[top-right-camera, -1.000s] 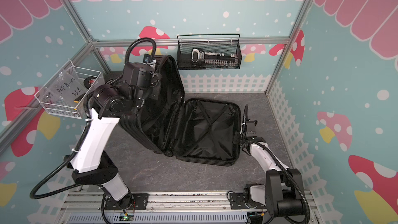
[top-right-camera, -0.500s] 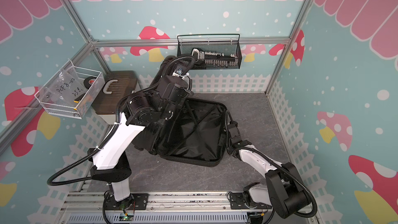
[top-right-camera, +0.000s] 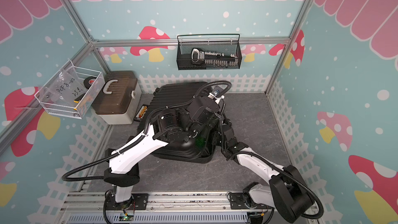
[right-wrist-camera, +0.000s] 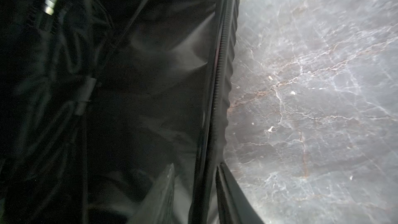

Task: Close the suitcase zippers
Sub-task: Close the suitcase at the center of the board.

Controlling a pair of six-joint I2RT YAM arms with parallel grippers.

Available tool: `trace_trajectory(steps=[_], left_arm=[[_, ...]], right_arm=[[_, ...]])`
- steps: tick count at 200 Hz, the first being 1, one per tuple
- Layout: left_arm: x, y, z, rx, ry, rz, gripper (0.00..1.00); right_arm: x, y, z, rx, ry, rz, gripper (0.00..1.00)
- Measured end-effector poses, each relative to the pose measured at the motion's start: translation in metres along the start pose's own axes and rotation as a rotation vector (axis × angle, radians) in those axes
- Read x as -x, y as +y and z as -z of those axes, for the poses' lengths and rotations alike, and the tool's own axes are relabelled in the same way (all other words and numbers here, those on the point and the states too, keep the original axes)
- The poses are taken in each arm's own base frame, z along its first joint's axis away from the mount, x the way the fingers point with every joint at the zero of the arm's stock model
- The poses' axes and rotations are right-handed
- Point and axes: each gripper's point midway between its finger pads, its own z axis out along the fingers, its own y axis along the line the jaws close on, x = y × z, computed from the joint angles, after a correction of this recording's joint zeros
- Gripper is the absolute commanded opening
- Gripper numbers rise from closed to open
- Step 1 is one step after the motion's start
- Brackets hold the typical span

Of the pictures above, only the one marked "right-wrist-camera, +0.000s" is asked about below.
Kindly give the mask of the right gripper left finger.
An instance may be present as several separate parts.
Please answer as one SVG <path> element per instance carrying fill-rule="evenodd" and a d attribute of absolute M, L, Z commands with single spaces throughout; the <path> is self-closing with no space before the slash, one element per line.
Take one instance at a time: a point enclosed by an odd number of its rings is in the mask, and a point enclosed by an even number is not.
<path fill-rule="evenodd" d="M 170 224 L 175 190 L 175 167 L 169 164 L 159 175 L 128 224 Z"/>

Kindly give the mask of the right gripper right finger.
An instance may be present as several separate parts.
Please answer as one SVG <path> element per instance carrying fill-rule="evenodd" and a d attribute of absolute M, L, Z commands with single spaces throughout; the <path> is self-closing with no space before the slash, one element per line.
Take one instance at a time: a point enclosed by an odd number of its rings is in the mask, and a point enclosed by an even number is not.
<path fill-rule="evenodd" d="M 216 189 L 221 224 L 264 224 L 223 162 L 217 166 Z"/>

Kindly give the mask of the black hard-shell suitcase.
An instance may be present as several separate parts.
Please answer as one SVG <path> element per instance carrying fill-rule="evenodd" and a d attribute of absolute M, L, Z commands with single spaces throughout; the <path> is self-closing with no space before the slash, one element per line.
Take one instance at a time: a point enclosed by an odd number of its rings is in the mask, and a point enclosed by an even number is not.
<path fill-rule="evenodd" d="M 1 0 L 1 223 L 218 224 L 239 0 Z"/>

